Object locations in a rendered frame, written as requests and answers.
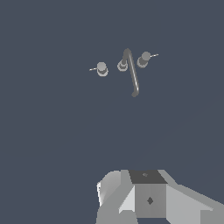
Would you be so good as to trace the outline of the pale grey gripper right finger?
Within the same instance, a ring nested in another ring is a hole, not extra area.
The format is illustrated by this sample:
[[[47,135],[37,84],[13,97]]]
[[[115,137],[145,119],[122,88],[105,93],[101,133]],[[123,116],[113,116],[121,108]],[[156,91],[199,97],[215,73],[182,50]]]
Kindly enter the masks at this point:
[[[166,219],[171,224],[224,224],[224,205],[179,185],[165,171],[158,171],[166,186]]]

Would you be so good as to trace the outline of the grey curved faucet spout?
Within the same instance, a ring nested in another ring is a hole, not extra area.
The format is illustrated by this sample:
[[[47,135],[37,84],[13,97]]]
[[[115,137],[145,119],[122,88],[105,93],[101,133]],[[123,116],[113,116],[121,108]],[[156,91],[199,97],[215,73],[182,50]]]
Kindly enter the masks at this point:
[[[137,72],[135,69],[135,63],[132,57],[132,52],[129,48],[125,49],[123,52],[122,60],[117,64],[117,68],[120,72],[126,72],[127,69],[130,70],[130,75],[134,87],[134,91],[132,93],[133,97],[138,96],[139,94],[139,83],[137,79]]]

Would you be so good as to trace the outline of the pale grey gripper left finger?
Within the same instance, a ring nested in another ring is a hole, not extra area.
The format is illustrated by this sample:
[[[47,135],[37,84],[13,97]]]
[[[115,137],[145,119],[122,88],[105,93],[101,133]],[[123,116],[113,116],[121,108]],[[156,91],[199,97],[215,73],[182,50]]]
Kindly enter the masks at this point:
[[[119,208],[132,190],[128,170],[111,171],[98,184],[100,207],[95,224],[137,224],[136,214]]]

